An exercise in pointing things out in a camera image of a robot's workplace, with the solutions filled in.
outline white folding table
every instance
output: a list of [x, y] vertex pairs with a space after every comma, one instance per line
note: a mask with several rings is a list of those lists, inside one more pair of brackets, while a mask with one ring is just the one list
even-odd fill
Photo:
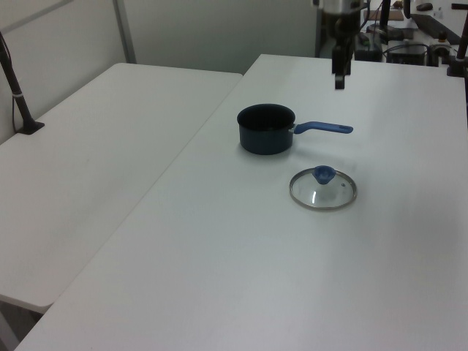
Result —
[[45, 312], [241, 75], [117, 64], [0, 146], [0, 301]]

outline equipment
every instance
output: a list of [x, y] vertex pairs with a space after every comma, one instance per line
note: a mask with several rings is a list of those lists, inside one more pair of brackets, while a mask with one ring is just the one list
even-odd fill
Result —
[[429, 15], [411, 15], [421, 31], [426, 32], [431, 37], [437, 39], [441, 32], [447, 33], [447, 40], [451, 45], [460, 45], [460, 37], [449, 28], [441, 24], [438, 20]]
[[367, 8], [369, 19], [370, 0], [366, 6], [363, 0], [312, 0], [312, 4], [323, 10], [327, 16], [327, 32], [336, 39], [331, 72], [335, 75], [335, 89], [344, 89], [344, 77], [351, 74], [355, 36], [363, 28], [361, 10]]
[[[351, 59], [355, 49], [355, 36], [366, 25], [371, 13], [370, 1], [363, 4], [363, 0], [312, 0], [326, 15], [327, 30], [336, 39], [332, 52], [331, 71], [335, 75], [335, 89], [344, 89], [344, 77], [351, 74]], [[410, 0], [403, 0], [404, 14], [410, 18]], [[361, 10], [367, 8], [367, 17], [361, 25]], [[382, 15], [379, 28], [374, 30], [385, 40], [403, 39], [401, 30], [387, 26], [390, 13], [390, 0], [382, 1]]]
[[387, 63], [389, 64], [414, 64], [416, 66], [424, 66], [426, 48], [423, 47], [423, 43], [392, 41], [388, 43], [387, 52]]

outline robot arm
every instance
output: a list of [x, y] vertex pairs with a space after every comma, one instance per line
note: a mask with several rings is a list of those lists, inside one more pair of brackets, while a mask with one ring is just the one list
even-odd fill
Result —
[[323, 10], [327, 32], [336, 39], [331, 71], [335, 75], [335, 89], [344, 89], [344, 77], [351, 74], [355, 36], [361, 31], [363, 0], [312, 0], [312, 4]]

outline blue handle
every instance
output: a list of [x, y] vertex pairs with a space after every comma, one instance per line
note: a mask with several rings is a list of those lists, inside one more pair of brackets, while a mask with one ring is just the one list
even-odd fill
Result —
[[319, 129], [325, 130], [326, 132], [335, 132], [343, 134], [349, 134], [352, 132], [352, 127], [349, 126], [340, 126], [339, 124], [323, 122], [307, 122], [296, 125], [294, 128], [294, 134], [301, 134], [309, 129]]
[[330, 166], [317, 166], [312, 175], [319, 184], [326, 185], [336, 176], [336, 171]]

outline blue lid knob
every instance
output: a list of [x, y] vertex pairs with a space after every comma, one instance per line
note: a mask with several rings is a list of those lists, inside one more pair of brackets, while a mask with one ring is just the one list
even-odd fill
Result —
[[317, 166], [312, 175], [319, 184], [326, 185], [335, 177], [336, 171], [330, 166]]

